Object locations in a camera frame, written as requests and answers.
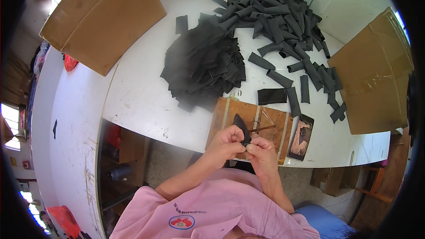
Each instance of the blue chair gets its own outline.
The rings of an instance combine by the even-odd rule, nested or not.
[[[316,204],[299,208],[295,212],[304,215],[309,224],[319,232],[321,239],[339,239],[348,232],[355,231],[337,216]]]

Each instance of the person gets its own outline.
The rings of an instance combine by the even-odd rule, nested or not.
[[[236,125],[220,130],[185,171],[141,187],[110,238],[319,238],[285,195],[273,142],[253,134],[244,147],[243,139]],[[255,174],[222,168],[238,153]]]

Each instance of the floor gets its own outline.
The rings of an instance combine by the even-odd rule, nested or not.
[[[156,188],[163,181],[182,172],[188,165],[194,151],[172,146],[160,141],[151,141],[146,166],[146,182]],[[349,222],[361,200],[361,193],[348,192],[339,197],[323,194],[316,187],[310,186],[312,168],[279,167],[279,175],[286,195],[294,208],[308,204],[317,204]]]

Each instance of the smartphone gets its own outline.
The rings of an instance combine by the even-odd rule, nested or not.
[[[297,130],[292,140],[291,149],[288,153],[289,158],[303,161],[307,147],[309,146],[311,132],[313,131],[314,119],[304,114],[300,116]]]

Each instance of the clothing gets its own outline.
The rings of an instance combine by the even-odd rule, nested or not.
[[[170,202],[141,187],[110,239],[222,239],[236,225],[270,239],[320,238],[302,214],[289,215],[264,195],[256,175],[222,168]]]

